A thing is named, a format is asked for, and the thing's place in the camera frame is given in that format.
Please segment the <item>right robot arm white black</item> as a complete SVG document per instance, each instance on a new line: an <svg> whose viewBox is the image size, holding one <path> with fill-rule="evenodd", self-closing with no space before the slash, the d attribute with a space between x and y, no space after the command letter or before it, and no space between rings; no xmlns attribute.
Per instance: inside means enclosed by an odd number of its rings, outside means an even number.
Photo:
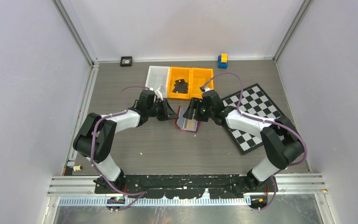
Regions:
<svg viewBox="0 0 358 224"><path fill-rule="evenodd" d="M234 106L224 105L214 90L203 92L201 98L192 98L183 117L202 122L212 119L219 126L243 131L262 140L266 156L244 178L245 186L252 191L260 191L266 186L267 179L293 165L299 156L306 155L304 140L287 117L268 119L242 112Z"/></svg>

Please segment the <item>red card holder wallet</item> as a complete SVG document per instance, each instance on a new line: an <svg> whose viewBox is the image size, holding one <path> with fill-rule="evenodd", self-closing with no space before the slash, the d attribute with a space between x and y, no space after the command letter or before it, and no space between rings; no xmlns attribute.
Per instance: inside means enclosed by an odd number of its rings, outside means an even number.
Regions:
<svg viewBox="0 0 358 224"><path fill-rule="evenodd" d="M175 119L174 122L176 127L181 131L197 133L200 126L200 122L195 119L186 119L183 117L183 114L184 114L184 109L182 109L182 107L179 106L177 110L178 118Z"/></svg>

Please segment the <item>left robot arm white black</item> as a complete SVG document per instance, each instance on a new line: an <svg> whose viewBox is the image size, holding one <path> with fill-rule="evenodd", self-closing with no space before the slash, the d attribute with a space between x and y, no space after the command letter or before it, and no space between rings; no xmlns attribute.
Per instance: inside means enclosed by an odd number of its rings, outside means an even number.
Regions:
<svg viewBox="0 0 358 224"><path fill-rule="evenodd" d="M151 89L144 89L133 106L123 112L89 113L73 141L73 149L100 173L98 183L113 193L121 192L125 185L124 172L110 154L114 136L120 131L142 126L149 118L167 121L177 119L178 115L166 98L158 97Z"/></svg>

